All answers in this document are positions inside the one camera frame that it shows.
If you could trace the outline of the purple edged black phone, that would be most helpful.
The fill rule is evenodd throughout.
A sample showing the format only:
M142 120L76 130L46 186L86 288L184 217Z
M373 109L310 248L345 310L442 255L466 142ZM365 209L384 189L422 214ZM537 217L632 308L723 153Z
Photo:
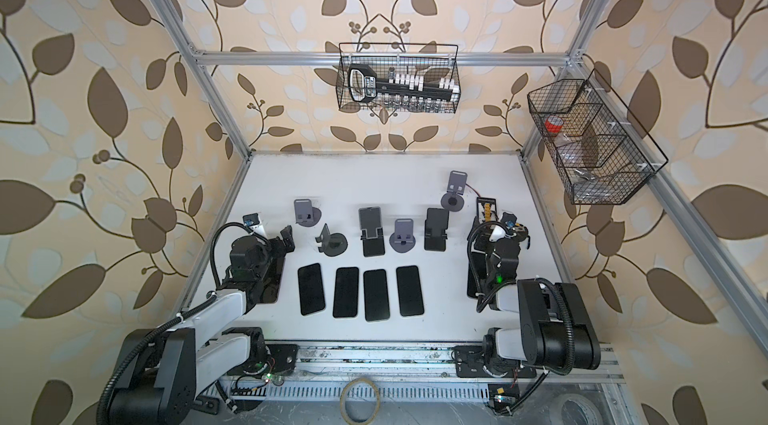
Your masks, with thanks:
M477 296L476 278L479 279L480 283L483 283L486 278L485 256L480 252L472 252L470 255L466 286L466 294L469 298Z

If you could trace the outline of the black phone with label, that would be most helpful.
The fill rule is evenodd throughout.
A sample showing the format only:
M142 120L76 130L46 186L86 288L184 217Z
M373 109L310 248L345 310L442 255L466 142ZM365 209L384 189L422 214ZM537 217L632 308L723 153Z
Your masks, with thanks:
M358 315L359 278L358 267L340 267L336 270L332 310L334 318L354 318Z

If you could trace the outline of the tall black phone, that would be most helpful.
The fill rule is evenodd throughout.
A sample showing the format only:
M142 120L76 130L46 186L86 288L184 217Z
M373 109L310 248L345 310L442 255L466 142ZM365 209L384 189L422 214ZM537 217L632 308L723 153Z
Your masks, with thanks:
M419 316L425 312L419 268L416 265L396 269L398 303L403 317Z

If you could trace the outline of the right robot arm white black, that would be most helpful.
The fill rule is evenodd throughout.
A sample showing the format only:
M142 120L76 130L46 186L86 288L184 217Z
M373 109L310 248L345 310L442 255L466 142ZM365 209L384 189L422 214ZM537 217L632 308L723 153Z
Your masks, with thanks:
M498 377L525 366L559 375L597 369L601 347L578 287L518 276L529 243L528 228L510 213L479 212L468 234L469 296L476 311L518 318L515 328L492 327L484 335L482 369Z

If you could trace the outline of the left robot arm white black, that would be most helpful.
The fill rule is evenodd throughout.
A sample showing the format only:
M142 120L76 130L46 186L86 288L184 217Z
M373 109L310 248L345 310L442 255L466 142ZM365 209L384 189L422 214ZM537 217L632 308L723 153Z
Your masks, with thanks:
M271 382L277 365L292 369L294 353L277 358L259 327L235 321L279 291L287 254L295 249L291 226L263 235L256 214L236 223L225 274L213 267L215 288L205 300L154 329L138 329L123 341L95 408L99 424L180 424L210 387L223 388L231 370Z

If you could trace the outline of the grey round phone stand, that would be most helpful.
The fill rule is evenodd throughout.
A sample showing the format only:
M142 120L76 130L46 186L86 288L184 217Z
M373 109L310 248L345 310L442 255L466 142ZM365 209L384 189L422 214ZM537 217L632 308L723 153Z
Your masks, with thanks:
M308 198L294 200L294 213L296 224L307 228L316 226L322 218L322 211Z

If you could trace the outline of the round stand of phone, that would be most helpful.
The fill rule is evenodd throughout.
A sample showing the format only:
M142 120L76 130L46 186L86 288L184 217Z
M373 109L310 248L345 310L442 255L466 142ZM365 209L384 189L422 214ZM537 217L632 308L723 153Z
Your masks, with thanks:
M328 257L339 256L348 248L346 236L340 232L331 233L328 224L323 226L315 241L318 251Z
M394 231L389 237L392 249L397 253L407 253L415 246L414 221L411 218L398 218L394 222Z
M463 194L466 188L468 174L463 171L452 170L446 187L446 192L441 197L441 206L450 211L458 212L464 207Z

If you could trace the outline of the black folding phone stand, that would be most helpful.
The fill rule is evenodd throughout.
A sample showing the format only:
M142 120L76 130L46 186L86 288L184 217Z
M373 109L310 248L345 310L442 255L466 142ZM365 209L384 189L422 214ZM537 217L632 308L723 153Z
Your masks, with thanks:
M450 212L443 208L428 208L424 224L424 249L443 252L447 246Z

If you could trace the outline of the round stand of rear phone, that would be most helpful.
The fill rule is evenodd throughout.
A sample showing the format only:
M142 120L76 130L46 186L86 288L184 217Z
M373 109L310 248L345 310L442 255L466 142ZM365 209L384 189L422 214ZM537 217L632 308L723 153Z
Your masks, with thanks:
M463 171L452 170L446 187L446 192L441 197L441 206L450 211L458 212L464 207L463 194L466 188L468 174Z

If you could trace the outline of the black centre phone stand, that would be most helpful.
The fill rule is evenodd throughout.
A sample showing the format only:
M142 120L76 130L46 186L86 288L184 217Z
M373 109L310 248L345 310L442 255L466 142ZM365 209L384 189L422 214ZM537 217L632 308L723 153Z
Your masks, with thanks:
M361 228L363 256L376 257L385 254L384 234L379 207L364 207L358 210Z

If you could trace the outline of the black yellow tape measure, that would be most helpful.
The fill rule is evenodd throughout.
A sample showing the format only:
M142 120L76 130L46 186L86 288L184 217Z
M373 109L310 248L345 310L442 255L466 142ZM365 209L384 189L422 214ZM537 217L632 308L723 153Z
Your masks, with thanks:
M517 242L524 242L526 240L530 240L530 233L528 228L521 223L508 223L507 237L514 239Z

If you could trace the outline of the black charger board yellow plugs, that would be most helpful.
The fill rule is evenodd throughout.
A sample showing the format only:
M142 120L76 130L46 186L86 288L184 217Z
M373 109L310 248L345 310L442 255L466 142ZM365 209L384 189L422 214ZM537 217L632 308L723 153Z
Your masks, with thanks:
M490 197L476 198L476 221L485 223L498 220L497 201Z

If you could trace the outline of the red cap bottle in basket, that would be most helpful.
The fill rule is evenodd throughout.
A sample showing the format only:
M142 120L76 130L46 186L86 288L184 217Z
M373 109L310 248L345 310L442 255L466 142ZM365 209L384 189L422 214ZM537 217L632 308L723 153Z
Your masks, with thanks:
M564 126L564 120L560 116L550 115L544 121L544 130L549 136L557 136Z

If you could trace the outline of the grey tape roll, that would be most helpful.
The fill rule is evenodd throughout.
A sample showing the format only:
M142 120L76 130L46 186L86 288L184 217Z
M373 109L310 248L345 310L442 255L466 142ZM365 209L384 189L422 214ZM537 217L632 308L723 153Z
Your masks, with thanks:
M573 393L560 395L551 402L549 419L552 425L604 423L602 414L593 401Z

